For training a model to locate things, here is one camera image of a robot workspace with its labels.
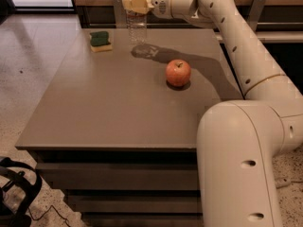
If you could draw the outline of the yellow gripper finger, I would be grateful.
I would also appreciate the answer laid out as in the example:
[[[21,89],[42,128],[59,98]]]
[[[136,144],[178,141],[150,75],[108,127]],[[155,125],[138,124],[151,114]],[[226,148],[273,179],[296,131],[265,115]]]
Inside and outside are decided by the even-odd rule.
[[[123,8],[140,14],[147,14],[154,9],[152,0],[122,0]]]

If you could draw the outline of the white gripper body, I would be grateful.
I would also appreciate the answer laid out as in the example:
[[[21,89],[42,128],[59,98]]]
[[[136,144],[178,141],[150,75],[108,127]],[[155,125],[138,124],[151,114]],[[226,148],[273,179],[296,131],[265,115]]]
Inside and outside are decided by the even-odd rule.
[[[152,13],[162,19],[171,19],[171,1],[172,0],[151,0],[153,5]]]

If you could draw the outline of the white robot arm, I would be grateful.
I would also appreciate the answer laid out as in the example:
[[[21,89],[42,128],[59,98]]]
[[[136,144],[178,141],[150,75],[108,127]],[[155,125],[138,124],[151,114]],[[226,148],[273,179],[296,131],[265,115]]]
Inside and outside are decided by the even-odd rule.
[[[216,27],[242,100],[205,112],[197,131],[204,227],[283,227],[272,159],[303,144],[303,96],[234,0],[122,0],[127,11]]]

